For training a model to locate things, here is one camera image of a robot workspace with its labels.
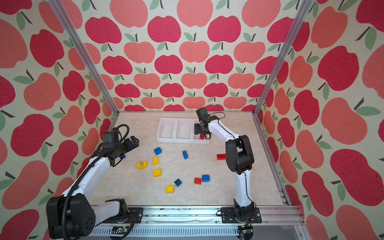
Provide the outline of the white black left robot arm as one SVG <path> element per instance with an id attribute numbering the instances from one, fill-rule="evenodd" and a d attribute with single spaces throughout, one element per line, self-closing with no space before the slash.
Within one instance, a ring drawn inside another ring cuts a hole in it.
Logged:
<path id="1" fill-rule="evenodd" d="M 124 199 L 108 200 L 97 207 L 92 207 L 89 203 L 89 198 L 104 173 L 118 165 L 116 159 L 139 147 L 139 139 L 122 135 L 120 128 L 128 130 L 129 126 L 121 124 L 104 132 L 103 142 L 93 152 L 76 181 L 60 196 L 48 201 L 46 210 L 51 239 L 78 240 L 89 236 L 103 222 L 114 220 L 130 220 L 128 229 L 119 237 L 121 240 L 131 233 L 136 219 Z"/>

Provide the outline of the yellow small lego brick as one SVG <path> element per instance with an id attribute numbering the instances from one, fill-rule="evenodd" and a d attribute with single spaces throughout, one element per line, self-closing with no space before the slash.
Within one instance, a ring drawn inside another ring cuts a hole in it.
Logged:
<path id="1" fill-rule="evenodd" d="M 153 165 L 156 166 L 158 165 L 160 162 L 159 162 L 159 158 L 158 157 L 153 157 Z"/>

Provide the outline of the red long lego brick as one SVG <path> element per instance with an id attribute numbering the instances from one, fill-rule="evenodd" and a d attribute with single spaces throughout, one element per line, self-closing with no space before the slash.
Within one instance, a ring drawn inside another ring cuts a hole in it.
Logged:
<path id="1" fill-rule="evenodd" d="M 218 161 L 226 160 L 226 154 L 217 154 L 217 160 Z"/>

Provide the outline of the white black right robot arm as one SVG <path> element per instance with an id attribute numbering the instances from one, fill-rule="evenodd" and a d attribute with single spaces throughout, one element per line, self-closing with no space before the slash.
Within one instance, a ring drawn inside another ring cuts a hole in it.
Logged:
<path id="1" fill-rule="evenodd" d="M 234 211 L 240 223 L 249 223 L 256 210 L 251 198 L 250 175 L 255 162 L 251 143 L 246 135 L 238 135 L 227 128 L 221 119 L 211 115 L 205 108 L 196 111 L 199 123 L 195 124 L 196 135 L 215 135 L 225 143 L 226 163 L 234 174 Z"/>

